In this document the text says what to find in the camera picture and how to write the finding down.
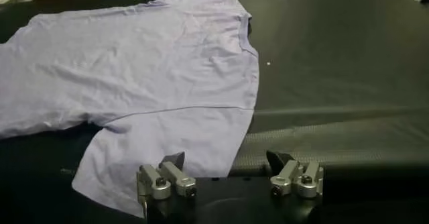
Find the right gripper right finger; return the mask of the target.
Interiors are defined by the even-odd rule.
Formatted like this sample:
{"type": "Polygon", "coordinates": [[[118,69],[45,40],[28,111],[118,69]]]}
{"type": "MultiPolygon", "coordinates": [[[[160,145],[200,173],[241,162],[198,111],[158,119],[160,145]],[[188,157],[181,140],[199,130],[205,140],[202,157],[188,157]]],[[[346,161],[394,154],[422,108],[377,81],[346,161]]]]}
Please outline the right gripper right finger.
{"type": "Polygon", "coordinates": [[[289,154],[266,151],[273,173],[271,194],[284,197],[296,194],[304,199],[315,199],[323,194],[324,168],[318,162],[303,164],[289,154]]]}

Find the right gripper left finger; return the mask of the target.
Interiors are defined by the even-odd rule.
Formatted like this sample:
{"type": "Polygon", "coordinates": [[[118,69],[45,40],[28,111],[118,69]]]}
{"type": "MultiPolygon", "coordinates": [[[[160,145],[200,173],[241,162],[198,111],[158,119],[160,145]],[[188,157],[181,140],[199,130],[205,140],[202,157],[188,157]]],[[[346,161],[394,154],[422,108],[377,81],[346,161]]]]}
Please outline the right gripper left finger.
{"type": "Polygon", "coordinates": [[[141,205],[143,217],[155,210],[167,215],[168,201],[172,197],[193,200],[196,197],[196,179],[185,174],[182,169],[185,152],[164,156],[158,167],[144,164],[136,172],[137,201],[141,205]]]}

